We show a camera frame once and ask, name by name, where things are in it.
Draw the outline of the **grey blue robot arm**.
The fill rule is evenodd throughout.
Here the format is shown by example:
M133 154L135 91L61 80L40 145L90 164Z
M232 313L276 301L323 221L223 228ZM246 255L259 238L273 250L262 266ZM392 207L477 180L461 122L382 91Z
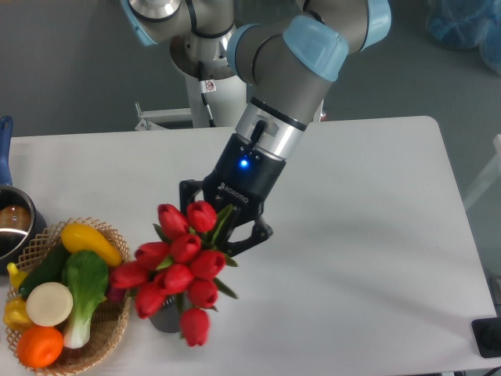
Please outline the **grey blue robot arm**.
M180 182L180 209L159 207L161 240L191 232L189 213L211 222L200 237L227 255L268 240L264 203L287 159L346 57L384 39L391 26L386 1L298 5L298 15L271 26L237 27L231 1L122 2L141 43L170 42L177 68L199 85L210 126L216 121L209 84L239 78L255 88L214 170L202 180Z

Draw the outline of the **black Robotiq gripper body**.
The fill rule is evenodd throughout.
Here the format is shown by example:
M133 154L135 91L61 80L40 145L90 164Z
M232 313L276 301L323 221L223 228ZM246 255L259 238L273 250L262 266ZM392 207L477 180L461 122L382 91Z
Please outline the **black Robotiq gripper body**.
M204 200L221 207L232 204L240 209L236 225L258 219L264 203L286 162L252 150L236 133L232 134L214 170L203 180Z

